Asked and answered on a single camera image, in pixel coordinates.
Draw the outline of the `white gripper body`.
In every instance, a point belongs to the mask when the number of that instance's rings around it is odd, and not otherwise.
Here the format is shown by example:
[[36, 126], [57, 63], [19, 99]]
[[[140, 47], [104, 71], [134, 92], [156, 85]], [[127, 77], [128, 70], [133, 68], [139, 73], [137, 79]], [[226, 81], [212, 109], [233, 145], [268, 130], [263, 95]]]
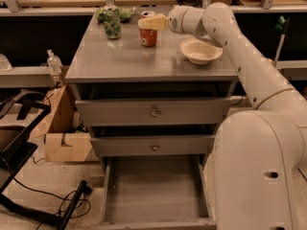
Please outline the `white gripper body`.
[[183, 17], [188, 8], [184, 6], [175, 6], [168, 13], [168, 26], [173, 33], [183, 34]]

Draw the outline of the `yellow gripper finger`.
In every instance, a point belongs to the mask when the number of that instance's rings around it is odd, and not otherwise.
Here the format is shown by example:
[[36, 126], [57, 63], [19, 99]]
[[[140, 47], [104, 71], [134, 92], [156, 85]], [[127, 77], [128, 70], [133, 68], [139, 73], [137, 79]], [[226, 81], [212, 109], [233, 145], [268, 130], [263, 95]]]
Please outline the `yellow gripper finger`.
[[164, 31], [168, 28], [168, 17], [162, 13], [138, 20], [138, 27], [144, 30]]

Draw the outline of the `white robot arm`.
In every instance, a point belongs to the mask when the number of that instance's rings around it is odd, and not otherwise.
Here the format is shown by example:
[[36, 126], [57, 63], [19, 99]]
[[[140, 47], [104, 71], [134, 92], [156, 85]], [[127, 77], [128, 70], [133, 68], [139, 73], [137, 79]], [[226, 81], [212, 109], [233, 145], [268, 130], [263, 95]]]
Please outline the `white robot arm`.
[[142, 29], [193, 35], [224, 49], [251, 108], [226, 118], [214, 141], [218, 230], [299, 230], [293, 171], [307, 160], [307, 101], [243, 35], [231, 8], [176, 6]]

